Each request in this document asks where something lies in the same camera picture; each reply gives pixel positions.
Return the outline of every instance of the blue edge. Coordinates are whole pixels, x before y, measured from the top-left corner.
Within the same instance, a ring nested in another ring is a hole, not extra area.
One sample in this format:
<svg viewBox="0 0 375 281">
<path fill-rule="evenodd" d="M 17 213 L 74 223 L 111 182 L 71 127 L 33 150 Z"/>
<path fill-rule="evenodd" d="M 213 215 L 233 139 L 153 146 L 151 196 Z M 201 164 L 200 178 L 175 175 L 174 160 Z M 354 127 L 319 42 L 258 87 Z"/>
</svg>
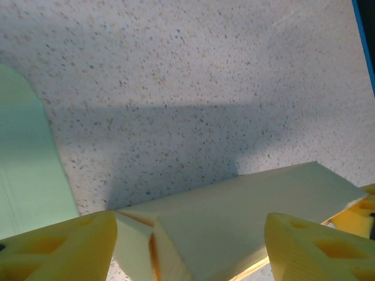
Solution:
<svg viewBox="0 0 375 281">
<path fill-rule="evenodd" d="M 369 70 L 369 74 L 370 74 L 371 86 L 373 87 L 373 93 L 374 93 L 374 96 L 375 96 L 375 75 L 374 75 L 374 68 L 371 64 L 369 46 L 367 45 L 366 36 L 364 34 L 364 29 L 363 29 L 361 15 L 360 15 L 360 12 L 359 12 L 358 2 L 357 2 L 357 0 L 352 0 L 352 2 L 353 2 L 354 14 L 356 15 L 356 19 L 357 19 L 359 36 L 360 36 L 361 41 L 362 41 L 364 57 L 366 58 L 367 69 Z"/>
</svg>

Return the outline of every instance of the yellow foam block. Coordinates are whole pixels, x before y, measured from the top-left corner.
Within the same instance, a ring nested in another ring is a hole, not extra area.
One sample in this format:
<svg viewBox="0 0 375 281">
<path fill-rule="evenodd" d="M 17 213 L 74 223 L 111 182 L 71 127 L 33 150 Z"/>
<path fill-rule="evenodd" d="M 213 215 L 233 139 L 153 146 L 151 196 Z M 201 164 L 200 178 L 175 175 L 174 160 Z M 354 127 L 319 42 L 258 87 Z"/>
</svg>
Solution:
<svg viewBox="0 0 375 281">
<path fill-rule="evenodd" d="M 275 281 L 375 280 L 375 242 L 307 220 L 269 214 L 265 244 Z"/>
<path fill-rule="evenodd" d="M 0 281 L 105 281 L 116 237 L 102 211 L 0 240 Z"/>
<path fill-rule="evenodd" d="M 375 184 L 361 187 L 369 195 L 344 212 L 334 216 L 331 222 L 337 229 L 368 238 L 374 224 Z"/>
<path fill-rule="evenodd" d="M 268 263 L 269 212 L 323 223 L 366 196 L 316 162 L 243 175 L 117 211 L 114 251 L 133 281 L 228 281 Z"/>
</svg>

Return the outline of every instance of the speckled floor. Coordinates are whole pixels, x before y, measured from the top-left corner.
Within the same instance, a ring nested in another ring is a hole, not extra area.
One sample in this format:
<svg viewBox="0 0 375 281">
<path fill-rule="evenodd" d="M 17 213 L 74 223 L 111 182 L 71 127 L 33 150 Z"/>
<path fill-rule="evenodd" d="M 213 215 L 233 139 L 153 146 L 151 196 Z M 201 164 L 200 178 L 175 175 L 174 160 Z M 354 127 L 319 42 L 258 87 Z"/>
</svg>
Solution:
<svg viewBox="0 0 375 281">
<path fill-rule="evenodd" d="M 84 214 L 310 160 L 375 182 L 350 0 L 2 0 L 0 62 L 44 100 Z"/>
</svg>

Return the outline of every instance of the light green foam board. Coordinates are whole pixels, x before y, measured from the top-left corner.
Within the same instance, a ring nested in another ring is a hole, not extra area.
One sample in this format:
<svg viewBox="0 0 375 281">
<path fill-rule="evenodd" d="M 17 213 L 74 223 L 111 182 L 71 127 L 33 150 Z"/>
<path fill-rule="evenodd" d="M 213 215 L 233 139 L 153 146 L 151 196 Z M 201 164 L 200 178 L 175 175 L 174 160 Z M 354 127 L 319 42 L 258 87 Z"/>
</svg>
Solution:
<svg viewBox="0 0 375 281">
<path fill-rule="evenodd" d="M 0 64 L 0 239 L 78 215 L 43 102 Z"/>
<path fill-rule="evenodd" d="M 342 177 L 311 162 L 238 176 L 117 213 L 152 227 L 157 281 L 228 281 L 268 263 L 263 233 L 268 213 L 323 223 L 365 196 Z M 119 229 L 118 240 L 131 243 L 126 228 Z M 125 273 L 124 256 L 129 259 L 136 251 L 117 248 L 121 256 L 115 252 L 115 258 Z M 137 268 L 129 274 L 134 281 L 143 280 L 139 274 L 150 255 L 143 251 L 138 257 Z"/>
</svg>

